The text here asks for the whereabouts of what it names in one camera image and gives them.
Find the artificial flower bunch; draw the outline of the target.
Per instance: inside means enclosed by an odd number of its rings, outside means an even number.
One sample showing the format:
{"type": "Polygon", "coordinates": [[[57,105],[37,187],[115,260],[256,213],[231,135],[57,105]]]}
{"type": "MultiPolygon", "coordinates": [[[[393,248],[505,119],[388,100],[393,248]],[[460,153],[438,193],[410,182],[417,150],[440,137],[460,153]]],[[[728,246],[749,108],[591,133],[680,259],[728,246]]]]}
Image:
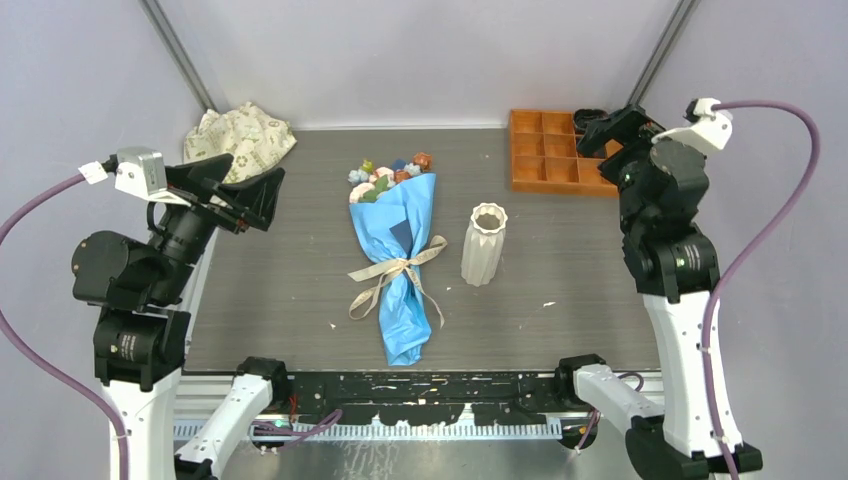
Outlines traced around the artificial flower bunch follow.
{"type": "Polygon", "coordinates": [[[352,187],[348,203],[374,203],[398,184],[430,172],[432,163],[433,156],[425,152],[416,153],[410,161],[397,159],[390,166],[376,166],[364,159],[348,173],[347,181],[352,187]]]}

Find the blue wrapping paper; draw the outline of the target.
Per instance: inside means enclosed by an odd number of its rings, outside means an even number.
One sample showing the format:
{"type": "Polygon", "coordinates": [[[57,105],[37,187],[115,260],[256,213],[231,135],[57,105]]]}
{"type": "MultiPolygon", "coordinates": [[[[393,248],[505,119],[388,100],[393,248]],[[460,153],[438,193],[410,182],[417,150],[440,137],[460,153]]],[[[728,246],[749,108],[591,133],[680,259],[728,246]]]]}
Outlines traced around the blue wrapping paper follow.
{"type": "Polygon", "coordinates": [[[374,202],[349,206],[359,245],[371,265],[349,278],[369,287],[349,307],[349,318],[361,320],[375,311],[388,365],[408,367],[421,359],[432,330],[420,266],[446,245],[431,237],[436,175],[424,173],[398,183],[374,202]]]}

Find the beige printed ribbon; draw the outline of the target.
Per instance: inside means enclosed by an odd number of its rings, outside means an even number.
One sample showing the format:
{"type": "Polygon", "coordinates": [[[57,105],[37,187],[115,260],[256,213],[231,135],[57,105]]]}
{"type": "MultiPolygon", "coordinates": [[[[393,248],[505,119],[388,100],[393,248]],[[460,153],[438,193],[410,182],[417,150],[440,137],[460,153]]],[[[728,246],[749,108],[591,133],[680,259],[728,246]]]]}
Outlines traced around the beige printed ribbon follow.
{"type": "Polygon", "coordinates": [[[439,317],[439,327],[443,328],[445,316],[442,309],[436,300],[425,291],[421,278],[414,267],[420,267],[436,258],[447,245],[448,242],[443,236],[435,235],[428,246],[411,259],[392,258],[348,273],[347,276],[355,282],[377,279],[375,286],[363,290],[351,302],[348,308],[348,318],[358,321],[367,317],[376,308],[383,288],[389,286],[395,278],[404,274],[412,282],[414,288],[431,302],[439,317]]]}

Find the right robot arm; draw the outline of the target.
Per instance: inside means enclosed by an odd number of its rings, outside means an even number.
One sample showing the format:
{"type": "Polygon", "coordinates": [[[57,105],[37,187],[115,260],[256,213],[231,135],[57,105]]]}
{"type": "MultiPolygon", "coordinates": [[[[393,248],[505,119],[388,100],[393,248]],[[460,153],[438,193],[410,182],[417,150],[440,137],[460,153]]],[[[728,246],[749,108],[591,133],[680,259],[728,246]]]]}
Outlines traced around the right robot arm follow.
{"type": "Polygon", "coordinates": [[[712,98],[692,101],[686,119],[667,129],[630,105],[591,122],[577,142],[584,156],[619,146],[598,170],[618,191],[624,262],[652,323],[664,400],[628,386],[596,354],[562,359],[551,388],[565,409],[607,417],[643,479],[734,478],[763,466],[731,412],[717,331],[718,256],[695,223],[709,187],[706,159],[729,141],[732,119],[712,98]]]}

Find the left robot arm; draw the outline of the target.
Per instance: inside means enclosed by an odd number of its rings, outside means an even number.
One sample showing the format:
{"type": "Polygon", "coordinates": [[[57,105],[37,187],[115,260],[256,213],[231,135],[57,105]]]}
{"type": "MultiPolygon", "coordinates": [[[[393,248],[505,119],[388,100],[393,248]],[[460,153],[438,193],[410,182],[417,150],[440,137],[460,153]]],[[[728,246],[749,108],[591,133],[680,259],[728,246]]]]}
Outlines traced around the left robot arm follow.
{"type": "Polygon", "coordinates": [[[100,310],[93,334],[94,370],[115,429],[116,479],[218,479],[263,411],[292,397],[282,361],[248,357],[201,430],[173,445],[176,393],[193,328],[183,293],[217,230],[267,230],[285,172],[274,167],[233,184],[230,154],[167,165],[161,153],[127,147],[83,168],[86,180],[113,177],[119,191],[144,200],[150,238],[98,231],[76,248],[73,296],[100,310]]]}

